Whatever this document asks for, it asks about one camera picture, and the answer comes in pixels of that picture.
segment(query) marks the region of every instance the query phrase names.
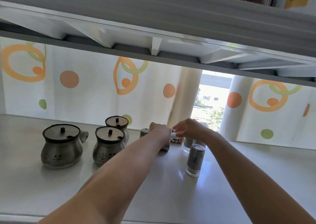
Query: shelf underside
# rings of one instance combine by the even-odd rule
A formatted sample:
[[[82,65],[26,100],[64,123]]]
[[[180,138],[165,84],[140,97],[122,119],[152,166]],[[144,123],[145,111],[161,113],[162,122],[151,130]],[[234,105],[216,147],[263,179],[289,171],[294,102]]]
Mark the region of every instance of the shelf underside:
[[[316,87],[316,18],[239,0],[0,0],[0,36]]]

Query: black lid rim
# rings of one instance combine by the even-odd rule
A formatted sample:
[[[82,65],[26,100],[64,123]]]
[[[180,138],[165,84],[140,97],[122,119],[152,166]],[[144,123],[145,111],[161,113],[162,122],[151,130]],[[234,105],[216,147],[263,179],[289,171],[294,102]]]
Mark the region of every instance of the black lid rim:
[[[123,136],[122,136],[122,139],[121,139],[121,140],[113,140],[113,141],[104,140],[104,139],[100,138],[100,137],[97,135],[97,131],[98,131],[99,129],[101,129],[101,128],[108,128],[108,127],[115,128],[115,129],[120,130],[119,128],[113,127],[113,126],[101,126],[101,127],[98,127],[98,128],[95,130],[95,136],[97,137],[98,142],[103,143],[103,144],[117,144],[117,143],[120,143],[120,142],[122,142],[122,141],[124,140],[125,133],[124,133],[122,130],[120,130],[120,131],[123,133]]]
[[[115,116],[112,116],[112,117],[108,117],[107,119],[105,119],[105,125],[108,126],[108,127],[115,127],[117,128],[116,126],[111,126],[111,125],[108,125],[106,122],[107,120],[109,120],[110,118],[125,118],[123,116],[118,116],[118,115],[115,115]],[[127,124],[125,124],[124,126],[120,126],[119,129],[122,129],[122,128],[126,128],[129,124],[129,121],[127,118],[125,118],[127,120]]]
[[[55,126],[73,126],[73,127],[77,128],[77,129],[79,130],[79,133],[78,133],[76,136],[72,137],[72,138],[61,139],[61,140],[57,140],[57,139],[52,139],[52,138],[46,137],[45,134],[44,134],[45,131],[46,131],[47,129],[49,129],[49,128],[51,128],[51,127],[55,127]],[[51,143],[66,143],[66,142],[72,142],[72,141],[76,140],[77,138],[79,138],[80,132],[81,132],[80,128],[77,127],[77,126],[75,126],[75,125],[72,125],[72,124],[54,124],[54,125],[52,125],[52,126],[49,126],[49,127],[46,128],[46,129],[44,129],[42,135],[43,135],[43,137],[45,138],[46,142],[51,142]]]

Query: green dot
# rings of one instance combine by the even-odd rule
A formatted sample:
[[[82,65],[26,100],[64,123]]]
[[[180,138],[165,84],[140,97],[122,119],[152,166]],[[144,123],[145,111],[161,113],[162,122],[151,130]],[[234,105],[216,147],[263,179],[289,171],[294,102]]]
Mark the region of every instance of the green dot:
[[[47,108],[46,100],[45,100],[45,99],[41,99],[41,100],[39,101],[39,106],[40,106],[42,109],[46,109],[46,108]]]
[[[270,139],[273,137],[273,131],[270,129],[263,129],[261,131],[261,136],[265,139]]]
[[[122,117],[128,120],[128,126],[132,124],[132,117],[130,115],[124,114]]]

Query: hand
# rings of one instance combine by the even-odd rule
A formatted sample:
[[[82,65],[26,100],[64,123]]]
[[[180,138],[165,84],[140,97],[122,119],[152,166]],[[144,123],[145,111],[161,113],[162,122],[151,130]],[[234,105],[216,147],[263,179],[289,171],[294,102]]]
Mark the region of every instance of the hand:
[[[176,131],[177,137],[187,137],[194,140],[200,140],[202,142],[210,133],[216,134],[216,132],[191,118],[179,122],[173,127],[173,129]]]
[[[149,126],[150,132],[157,131],[160,132],[160,137],[162,138],[163,146],[170,143],[171,129],[167,128],[164,124],[156,124],[152,122]]]

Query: window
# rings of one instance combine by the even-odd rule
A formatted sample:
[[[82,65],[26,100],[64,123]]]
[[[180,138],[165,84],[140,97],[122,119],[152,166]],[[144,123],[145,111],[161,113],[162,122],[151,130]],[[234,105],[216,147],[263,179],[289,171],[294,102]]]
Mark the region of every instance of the window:
[[[219,131],[233,77],[234,75],[204,70],[191,118]]]

